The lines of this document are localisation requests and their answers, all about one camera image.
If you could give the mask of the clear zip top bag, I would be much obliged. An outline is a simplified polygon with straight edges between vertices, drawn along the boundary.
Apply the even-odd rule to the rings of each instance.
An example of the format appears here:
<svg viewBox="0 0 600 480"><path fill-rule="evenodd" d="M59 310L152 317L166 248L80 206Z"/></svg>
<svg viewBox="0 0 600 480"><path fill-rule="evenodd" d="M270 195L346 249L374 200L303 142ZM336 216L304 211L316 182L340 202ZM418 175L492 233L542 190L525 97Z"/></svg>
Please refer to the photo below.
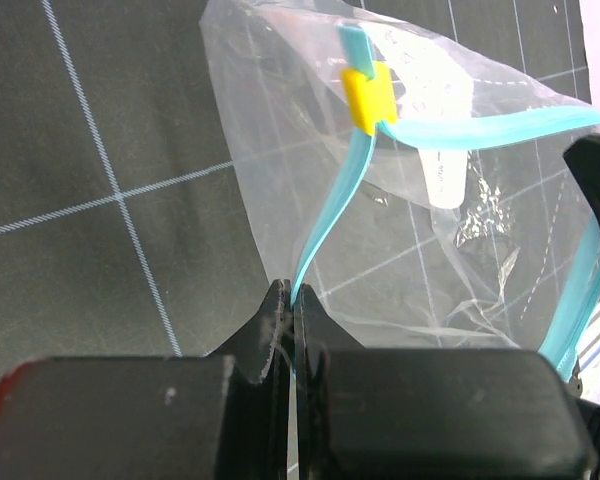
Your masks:
<svg viewBox="0 0 600 480"><path fill-rule="evenodd" d="M342 1L211 1L200 25L270 279L369 347L530 349L570 376L600 230L562 155L600 109Z"/></svg>

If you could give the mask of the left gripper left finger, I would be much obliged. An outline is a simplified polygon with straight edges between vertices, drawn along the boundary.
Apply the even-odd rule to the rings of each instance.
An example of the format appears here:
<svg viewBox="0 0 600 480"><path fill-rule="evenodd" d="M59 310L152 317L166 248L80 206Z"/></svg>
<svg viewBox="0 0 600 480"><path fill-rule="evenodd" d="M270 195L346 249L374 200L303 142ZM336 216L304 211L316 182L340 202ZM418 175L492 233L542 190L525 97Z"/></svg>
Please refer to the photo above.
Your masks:
<svg viewBox="0 0 600 480"><path fill-rule="evenodd" d="M205 356L47 357L0 379L0 479L283 479L289 287Z"/></svg>

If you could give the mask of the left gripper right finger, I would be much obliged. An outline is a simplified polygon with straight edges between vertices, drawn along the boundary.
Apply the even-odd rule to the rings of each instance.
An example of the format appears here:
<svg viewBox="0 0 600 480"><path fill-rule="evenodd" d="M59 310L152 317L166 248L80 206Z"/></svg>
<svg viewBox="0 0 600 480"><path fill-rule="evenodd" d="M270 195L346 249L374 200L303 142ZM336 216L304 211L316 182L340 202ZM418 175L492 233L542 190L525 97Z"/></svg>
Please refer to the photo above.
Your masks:
<svg viewBox="0 0 600 480"><path fill-rule="evenodd" d="M294 303L303 479L586 479L598 455L554 368L517 349L368 348Z"/></svg>

